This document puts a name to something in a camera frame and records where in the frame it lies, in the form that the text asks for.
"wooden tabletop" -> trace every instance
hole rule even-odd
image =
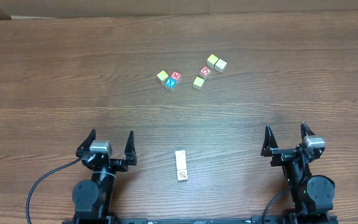
[[[195,90],[210,54],[227,69]],[[183,73],[173,92],[161,70]],[[260,215],[288,187],[260,157],[265,125],[284,149],[302,121],[327,142],[310,169],[336,183],[331,214],[358,223],[358,11],[0,21],[0,223],[25,223],[34,182],[76,159],[93,128],[118,158],[135,133],[137,166],[112,198],[120,217]],[[90,176],[75,164],[41,182],[33,223],[70,219],[71,191]]]

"white rectangular block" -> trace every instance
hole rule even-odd
[[[216,62],[215,64],[215,70],[222,73],[223,70],[226,68],[226,65],[227,63],[224,60],[219,59],[218,62]]]
[[[175,155],[177,158],[177,170],[187,170],[186,152],[184,150],[176,151]]]
[[[187,170],[178,170],[178,181],[187,181]]]

